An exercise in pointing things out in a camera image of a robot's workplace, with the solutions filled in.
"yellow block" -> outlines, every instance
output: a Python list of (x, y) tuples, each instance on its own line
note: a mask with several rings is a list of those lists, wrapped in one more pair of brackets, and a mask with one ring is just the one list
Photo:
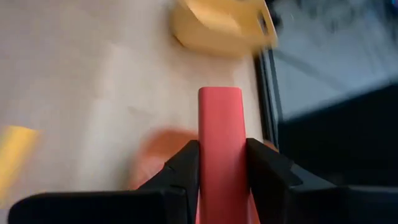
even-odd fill
[(38, 132), (29, 128), (9, 126), (0, 143), (0, 204), (18, 175), (21, 165), (33, 148)]

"wooden surface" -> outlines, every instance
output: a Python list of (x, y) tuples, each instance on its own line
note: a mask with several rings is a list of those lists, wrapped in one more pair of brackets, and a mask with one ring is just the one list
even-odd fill
[(171, 4), (0, 1), (0, 125), (42, 131), (9, 203), (125, 188), (143, 139), (163, 127), (197, 130), (203, 86), (239, 86), (247, 136), (261, 140), (252, 58), (184, 49), (169, 34)]

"yellow object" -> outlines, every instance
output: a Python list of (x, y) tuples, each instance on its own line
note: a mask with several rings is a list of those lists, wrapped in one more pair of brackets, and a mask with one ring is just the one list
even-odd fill
[(182, 45), (214, 55), (242, 57), (277, 45), (264, 0), (178, 0), (171, 28)]
[(0, 204), (37, 139), (37, 131), (9, 126), (0, 145)]

